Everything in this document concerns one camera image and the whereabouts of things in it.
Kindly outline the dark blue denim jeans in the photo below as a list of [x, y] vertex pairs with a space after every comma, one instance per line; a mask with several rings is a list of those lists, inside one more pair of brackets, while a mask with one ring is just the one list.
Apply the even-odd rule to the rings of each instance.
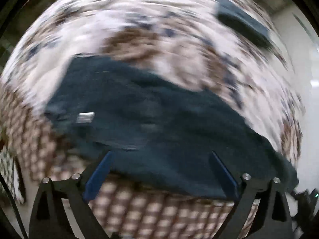
[[242, 174], [298, 184], [292, 164], [208, 90], [180, 88], [105, 56], [75, 57], [45, 116], [86, 159], [105, 149], [111, 170], [169, 192], [236, 200]]

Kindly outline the white board with grey strip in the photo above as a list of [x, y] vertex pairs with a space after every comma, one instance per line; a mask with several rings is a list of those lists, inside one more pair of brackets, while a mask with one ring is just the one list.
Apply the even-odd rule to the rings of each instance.
[[273, 22], [292, 60], [293, 84], [305, 106], [297, 190], [312, 190], [318, 188], [318, 34], [296, 5], [278, 13]]

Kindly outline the folded blue denim pants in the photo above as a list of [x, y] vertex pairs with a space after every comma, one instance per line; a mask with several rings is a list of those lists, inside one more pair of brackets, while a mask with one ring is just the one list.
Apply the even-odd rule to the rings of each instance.
[[259, 48], [269, 48], [269, 30], [229, 0], [218, 0], [217, 19]]

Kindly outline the floral quilt bedspread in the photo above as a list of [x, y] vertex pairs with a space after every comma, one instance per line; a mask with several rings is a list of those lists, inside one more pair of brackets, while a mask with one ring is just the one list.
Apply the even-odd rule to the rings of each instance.
[[28, 28], [1, 76], [36, 117], [72, 57], [109, 55], [189, 90], [216, 92], [292, 163], [301, 154], [303, 114], [294, 69], [268, 14], [229, 0], [269, 30], [259, 48], [217, 19], [218, 0], [45, 0], [25, 7]]

